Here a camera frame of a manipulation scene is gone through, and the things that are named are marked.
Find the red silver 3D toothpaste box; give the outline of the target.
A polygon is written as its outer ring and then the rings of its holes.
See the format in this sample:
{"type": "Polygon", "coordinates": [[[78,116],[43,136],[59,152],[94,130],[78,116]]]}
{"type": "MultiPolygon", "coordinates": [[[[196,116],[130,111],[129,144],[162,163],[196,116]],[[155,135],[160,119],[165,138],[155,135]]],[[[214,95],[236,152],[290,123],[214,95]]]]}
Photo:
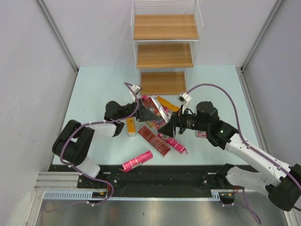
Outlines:
{"type": "Polygon", "coordinates": [[[143,105],[153,112],[154,114],[158,115],[160,117],[160,121],[162,121],[163,124],[167,124],[169,122],[169,115],[164,109],[164,107],[160,104],[160,102],[156,99],[156,97],[147,97],[142,96],[141,97],[143,105]]]}

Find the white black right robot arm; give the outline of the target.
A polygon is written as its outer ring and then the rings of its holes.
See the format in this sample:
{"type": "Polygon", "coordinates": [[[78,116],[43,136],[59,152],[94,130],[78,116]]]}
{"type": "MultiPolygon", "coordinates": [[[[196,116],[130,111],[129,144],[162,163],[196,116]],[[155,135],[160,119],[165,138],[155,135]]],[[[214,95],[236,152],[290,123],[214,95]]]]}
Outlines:
{"type": "Polygon", "coordinates": [[[198,103],[194,114],[183,109],[172,113],[170,121],[158,132],[174,137],[186,129],[206,132],[211,145],[238,156],[256,170],[249,172],[225,164],[217,177],[220,188],[228,189],[231,185],[245,187],[267,196],[281,210],[296,208],[301,196],[299,164],[291,166],[251,144],[238,129],[220,120],[218,110],[210,101],[198,103]]]}

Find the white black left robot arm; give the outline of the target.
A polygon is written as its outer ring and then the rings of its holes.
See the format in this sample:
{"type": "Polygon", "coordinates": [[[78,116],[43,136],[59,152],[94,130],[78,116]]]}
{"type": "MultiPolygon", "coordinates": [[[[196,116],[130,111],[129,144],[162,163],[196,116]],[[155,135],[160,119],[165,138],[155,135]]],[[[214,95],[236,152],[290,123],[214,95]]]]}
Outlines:
{"type": "Polygon", "coordinates": [[[159,120],[163,117],[161,110],[164,110],[162,105],[152,97],[140,98],[138,102],[127,105],[110,101],[105,106],[104,121],[86,126],[76,120],[68,121],[54,142],[52,152],[66,161],[67,165],[88,175],[87,182],[93,188],[99,188],[103,185],[104,177],[99,174],[100,167],[88,157],[92,140],[118,136],[125,125],[122,120],[127,118],[135,117],[139,122],[159,120]]]}

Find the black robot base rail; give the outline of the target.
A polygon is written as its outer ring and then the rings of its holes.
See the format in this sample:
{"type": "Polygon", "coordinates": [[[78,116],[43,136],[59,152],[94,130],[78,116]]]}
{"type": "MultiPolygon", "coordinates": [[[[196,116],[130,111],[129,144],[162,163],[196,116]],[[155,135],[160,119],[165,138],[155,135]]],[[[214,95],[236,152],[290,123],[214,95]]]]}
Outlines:
{"type": "Polygon", "coordinates": [[[192,197],[212,190],[234,192],[234,198],[242,192],[241,186],[231,185],[221,174],[223,165],[142,165],[127,173],[119,165],[102,165],[100,181],[77,176],[73,188],[92,191],[111,191],[118,195],[180,195],[192,197]]]}

